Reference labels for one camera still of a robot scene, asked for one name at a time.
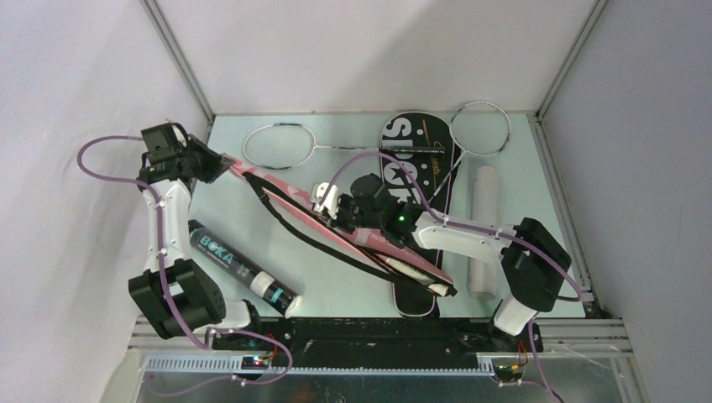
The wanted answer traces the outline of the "pink racket cover bag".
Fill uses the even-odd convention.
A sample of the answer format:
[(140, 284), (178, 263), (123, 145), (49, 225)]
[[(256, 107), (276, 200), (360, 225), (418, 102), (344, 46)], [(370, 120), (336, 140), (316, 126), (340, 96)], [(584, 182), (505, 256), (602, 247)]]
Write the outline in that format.
[(397, 248), (377, 229), (360, 228), (353, 233), (345, 233), (332, 228), (327, 219), (319, 217), (312, 210), (312, 202), (307, 191), (294, 187), (237, 157), (225, 155), (234, 160), (229, 172), (250, 187), (265, 210), (288, 233), (314, 249), (368, 275), (394, 285), (414, 285), (429, 292), (425, 286), (396, 273), (381, 258), (381, 255), (384, 255), (423, 269), (428, 266), (438, 269), (415, 250), (408, 247)]

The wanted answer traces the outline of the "black racket cover bag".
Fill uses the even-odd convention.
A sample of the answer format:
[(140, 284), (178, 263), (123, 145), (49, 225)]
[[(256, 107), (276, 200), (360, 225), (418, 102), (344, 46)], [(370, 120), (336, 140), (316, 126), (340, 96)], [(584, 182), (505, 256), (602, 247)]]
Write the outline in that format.
[[(411, 172), (430, 207), (448, 213), (456, 173), (453, 163), (461, 155), (451, 139), (451, 128), (444, 118), (425, 112), (399, 113), (384, 126), (380, 147), (424, 147), (444, 149), (441, 154), (397, 154), (395, 157)], [(415, 286), (392, 288), (399, 314), (408, 319), (438, 317), (437, 298)]]

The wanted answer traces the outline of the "black shuttlecock tube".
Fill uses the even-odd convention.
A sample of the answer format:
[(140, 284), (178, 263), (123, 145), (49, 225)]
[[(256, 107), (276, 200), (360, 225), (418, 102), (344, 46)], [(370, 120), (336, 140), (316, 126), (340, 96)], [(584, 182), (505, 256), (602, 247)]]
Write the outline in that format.
[(196, 219), (188, 222), (191, 246), (240, 284), (249, 288), (284, 318), (291, 318), (303, 296), (277, 280)]

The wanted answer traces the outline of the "white black racket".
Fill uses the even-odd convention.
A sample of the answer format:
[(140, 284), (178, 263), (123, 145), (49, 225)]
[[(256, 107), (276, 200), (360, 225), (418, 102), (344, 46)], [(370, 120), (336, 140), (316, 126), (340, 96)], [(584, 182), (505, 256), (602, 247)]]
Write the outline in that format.
[(452, 115), (449, 127), (450, 138), (459, 155), (449, 166), (442, 183), (428, 199), (430, 202), (441, 193), (464, 159), (485, 159), (500, 154), (509, 144), (512, 132), (509, 113), (485, 100), (464, 103)]

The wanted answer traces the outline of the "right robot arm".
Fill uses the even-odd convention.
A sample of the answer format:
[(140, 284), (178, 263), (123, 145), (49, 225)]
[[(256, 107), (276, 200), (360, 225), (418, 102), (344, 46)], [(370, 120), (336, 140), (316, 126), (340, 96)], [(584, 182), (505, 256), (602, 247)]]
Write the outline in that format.
[(554, 308), (563, 282), (571, 278), (570, 255), (533, 218), (504, 227), (453, 219), (428, 206), (397, 199), (377, 175), (358, 178), (348, 193), (329, 182), (317, 184), (312, 205), (346, 233), (369, 228), (399, 249), (442, 250), (502, 271), (510, 293), (488, 329), (489, 342), (500, 351), (513, 349), (524, 328), (538, 314)]

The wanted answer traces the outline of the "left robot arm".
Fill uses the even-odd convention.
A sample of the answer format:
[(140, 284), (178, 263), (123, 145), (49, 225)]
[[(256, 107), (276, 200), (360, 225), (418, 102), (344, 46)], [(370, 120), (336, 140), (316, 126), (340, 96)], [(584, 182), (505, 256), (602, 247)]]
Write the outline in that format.
[(232, 165), (179, 123), (146, 128), (141, 138), (139, 185), (152, 223), (144, 272), (128, 291), (159, 337), (170, 339), (216, 325), (233, 328), (233, 339), (256, 349), (265, 339), (254, 305), (227, 302), (216, 282), (192, 258), (189, 209), (192, 185), (213, 183)]

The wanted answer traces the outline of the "white racket under pink racket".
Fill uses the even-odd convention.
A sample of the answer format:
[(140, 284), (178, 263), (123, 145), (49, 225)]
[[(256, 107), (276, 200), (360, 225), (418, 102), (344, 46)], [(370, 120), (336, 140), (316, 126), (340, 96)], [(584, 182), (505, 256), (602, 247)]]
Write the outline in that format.
[(442, 145), (417, 146), (410, 143), (379, 147), (324, 145), (314, 132), (300, 123), (272, 123), (255, 129), (244, 140), (243, 157), (269, 170), (289, 170), (304, 165), (318, 149), (337, 151), (379, 151), (386, 154), (444, 155)]

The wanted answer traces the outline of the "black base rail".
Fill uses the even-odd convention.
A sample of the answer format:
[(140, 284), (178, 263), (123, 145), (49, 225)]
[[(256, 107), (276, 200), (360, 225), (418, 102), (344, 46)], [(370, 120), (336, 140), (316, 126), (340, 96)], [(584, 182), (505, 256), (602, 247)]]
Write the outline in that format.
[(273, 353), (276, 367), (298, 369), (477, 369), (487, 353), (542, 352), (538, 327), (511, 336), (486, 319), (265, 318), (265, 337), (222, 335), (217, 351)]

